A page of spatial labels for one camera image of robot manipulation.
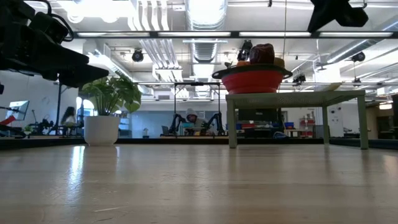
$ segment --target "gray table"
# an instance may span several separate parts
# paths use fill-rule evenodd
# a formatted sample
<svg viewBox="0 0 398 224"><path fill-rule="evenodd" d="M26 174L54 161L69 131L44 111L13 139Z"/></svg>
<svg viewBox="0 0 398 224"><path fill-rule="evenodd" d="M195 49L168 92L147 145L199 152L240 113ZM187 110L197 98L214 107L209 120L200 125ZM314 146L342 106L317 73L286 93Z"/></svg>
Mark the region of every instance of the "gray table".
<svg viewBox="0 0 398 224"><path fill-rule="evenodd" d="M357 98L361 149L368 149L368 126L366 124L365 91L316 91L296 93L251 93L226 95L229 147L236 148L235 109L303 108L322 107L323 141L329 144L327 107Z"/></svg>

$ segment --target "wooden floor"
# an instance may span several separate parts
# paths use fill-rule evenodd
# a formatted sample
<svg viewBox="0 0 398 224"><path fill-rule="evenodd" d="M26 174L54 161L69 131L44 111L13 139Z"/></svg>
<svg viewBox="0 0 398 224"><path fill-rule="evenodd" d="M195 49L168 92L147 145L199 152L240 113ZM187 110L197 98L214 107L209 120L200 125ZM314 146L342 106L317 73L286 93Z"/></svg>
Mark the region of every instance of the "wooden floor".
<svg viewBox="0 0 398 224"><path fill-rule="evenodd" d="M397 223L398 151L321 145L0 152L0 223Z"/></svg>

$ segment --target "red bowl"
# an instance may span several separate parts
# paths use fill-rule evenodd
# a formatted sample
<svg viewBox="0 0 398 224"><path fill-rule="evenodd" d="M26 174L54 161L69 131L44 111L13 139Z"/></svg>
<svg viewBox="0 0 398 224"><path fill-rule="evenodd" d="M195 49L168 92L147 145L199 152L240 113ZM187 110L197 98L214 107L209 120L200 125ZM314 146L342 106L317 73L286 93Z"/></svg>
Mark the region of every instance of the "red bowl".
<svg viewBox="0 0 398 224"><path fill-rule="evenodd" d="M283 79L293 74L271 64L254 64L220 70L212 74L221 79L229 94L276 93Z"/></svg>

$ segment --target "potted plant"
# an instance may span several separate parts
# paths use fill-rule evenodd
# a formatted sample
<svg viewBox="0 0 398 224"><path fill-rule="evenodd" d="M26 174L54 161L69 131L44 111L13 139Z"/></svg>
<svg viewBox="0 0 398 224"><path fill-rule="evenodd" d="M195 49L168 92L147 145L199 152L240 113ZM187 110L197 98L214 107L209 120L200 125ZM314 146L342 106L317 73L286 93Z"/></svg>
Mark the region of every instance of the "potted plant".
<svg viewBox="0 0 398 224"><path fill-rule="evenodd" d="M33 128L31 126L27 125L24 127L24 133L26 135L30 135L32 133L32 131L33 131Z"/></svg>
<svg viewBox="0 0 398 224"><path fill-rule="evenodd" d="M110 146L118 140L120 118L112 116L116 110L132 113L141 106L141 92L130 79L101 78L82 88L94 104L98 116L85 117L85 141L91 146Z"/></svg>

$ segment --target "white pot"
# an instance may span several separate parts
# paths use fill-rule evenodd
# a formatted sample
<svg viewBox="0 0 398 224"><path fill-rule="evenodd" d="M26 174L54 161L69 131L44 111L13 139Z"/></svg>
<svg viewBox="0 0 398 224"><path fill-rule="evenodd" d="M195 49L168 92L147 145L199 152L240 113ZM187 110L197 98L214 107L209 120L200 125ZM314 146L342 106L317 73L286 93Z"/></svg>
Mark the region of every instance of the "white pot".
<svg viewBox="0 0 398 224"><path fill-rule="evenodd" d="M85 117L85 141L91 146L111 146L119 136L120 118L112 116Z"/></svg>

